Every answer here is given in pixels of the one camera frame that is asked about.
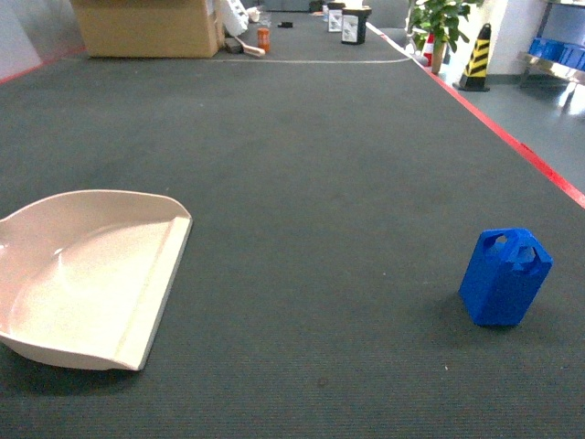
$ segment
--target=traffic cone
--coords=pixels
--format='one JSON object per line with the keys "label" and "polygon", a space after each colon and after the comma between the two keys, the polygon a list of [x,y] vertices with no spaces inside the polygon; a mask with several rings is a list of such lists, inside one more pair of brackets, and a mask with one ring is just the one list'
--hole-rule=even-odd
{"label": "traffic cone", "polygon": [[430,67],[432,63],[432,47],[434,46],[434,42],[435,36],[433,34],[429,34],[427,42],[424,43],[424,48],[422,49],[422,56],[429,60],[427,67]]}
{"label": "traffic cone", "polygon": [[482,30],[479,31],[477,41],[473,47],[472,57],[469,59],[459,83],[454,83],[453,87],[463,91],[489,91],[485,87],[485,77],[487,76],[487,57],[490,52],[490,38],[492,37],[492,27],[486,23]]}

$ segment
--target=cardboard box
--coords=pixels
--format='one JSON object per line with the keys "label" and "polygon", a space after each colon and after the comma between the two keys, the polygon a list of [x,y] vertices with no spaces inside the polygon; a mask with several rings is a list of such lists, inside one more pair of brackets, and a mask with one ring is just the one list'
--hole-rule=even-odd
{"label": "cardboard box", "polygon": [[223,46],[214,0],[71,0],[92,57],[210,58]]}

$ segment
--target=bottle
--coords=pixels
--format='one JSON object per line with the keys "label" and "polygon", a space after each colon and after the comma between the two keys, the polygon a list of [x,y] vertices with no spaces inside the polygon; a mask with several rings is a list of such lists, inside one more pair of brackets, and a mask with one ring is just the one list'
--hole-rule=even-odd
{"label": "bottle", "polygon": [[266,53],[271,51],[271,31],[266,27],[258,29],[258,47],[263,48]]}

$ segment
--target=yellow and black striped cone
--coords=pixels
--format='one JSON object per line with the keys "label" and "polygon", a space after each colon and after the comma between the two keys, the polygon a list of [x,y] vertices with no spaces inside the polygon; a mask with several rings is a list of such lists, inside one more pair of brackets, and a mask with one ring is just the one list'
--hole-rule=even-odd
{"label": "yellow and black striped cone", "polygon": [[489,23],[485,24],[480,30],[473,47],[472,57],[463,71],[459,83],[453,86],[463,91],[489,91],[485,87],[485,77],[487,76],[487,57],[490,52],[490,38],[492,37],[492,27]]}

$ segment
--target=red and white cone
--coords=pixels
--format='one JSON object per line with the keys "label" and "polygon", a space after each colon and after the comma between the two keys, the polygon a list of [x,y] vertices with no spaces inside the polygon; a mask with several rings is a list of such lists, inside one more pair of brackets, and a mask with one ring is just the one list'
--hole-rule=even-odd
{"label": "red and white cone", "polygon": [[429,34],[427,38],[427,42],[424,43],[424,49],[422,50],[422,56],[429,60],[428,67],[431,66],[432,63],[432,47],[435,44],[435,36],[433,34]]}

